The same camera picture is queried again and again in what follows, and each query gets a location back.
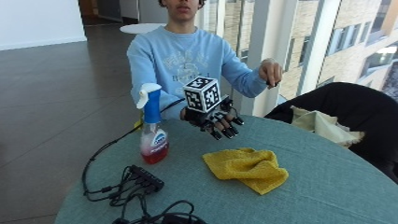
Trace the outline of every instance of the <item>black chair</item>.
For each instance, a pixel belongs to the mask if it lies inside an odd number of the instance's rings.
[[[334,82],[278,105],[265,116],[292,123],[292,105],[337,117],[353,132],[365,132],[350,150],[398,184],[398,103],[382,92]]]

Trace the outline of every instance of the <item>teal tablecloth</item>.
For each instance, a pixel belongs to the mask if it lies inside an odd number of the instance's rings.
[[[136,164],[165,183],[147,197],[152,215],[184,199],[208,223],[398,223],[398,187],[366,161],[286,123],[244,119],[245,125],[237,126],[240,135],[219,141],[187,122],[167,121],[169,155],[155,165],[143,162],[140,133],[128,135],[92,163],[89,189],[119,183],[124,167]],[[272,150],[280,167],[289,171],[284,185],[262,196],[237,180],[219,180],[201,158],[208,152],[238,147]],[[188,212],[188,207],[180,205],[177,210]],[[89,202],[77,183],[56,223],[112,223],[120,216],[121,207],[111,207],[108,201]],[[140,217],[139,202],[132,202],[127,219]]]

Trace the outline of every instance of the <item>blue spray nozzle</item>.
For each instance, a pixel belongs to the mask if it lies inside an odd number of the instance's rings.
[[[137,108],[144,108],[144,122],[159,123],[161,122],[160,112],[160,98],[161,98],[161,85],[156,83],[145,83],[141,86],[140,101]]]

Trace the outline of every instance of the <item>microfiber towel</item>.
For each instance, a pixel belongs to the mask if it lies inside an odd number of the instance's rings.
[[[237,179],[261,195],[281,186],[289,177],[269,150],[225,149],[204,154],[203,159],[219,179]]]
[[[350,132],[349,127],[338,124],[337,117],[332,117],[317,110],[308,111],[296,106],[292,106],[292,110],[294,111],[292,124],[296,127],[317,133],[342,147],[349,147],[362,140],[365,134]]]

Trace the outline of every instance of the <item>fiducial marker cube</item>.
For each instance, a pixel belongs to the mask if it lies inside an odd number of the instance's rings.
[[[188,108],[208,113],[221,102],[219,80],[197,77],[184,85]]]

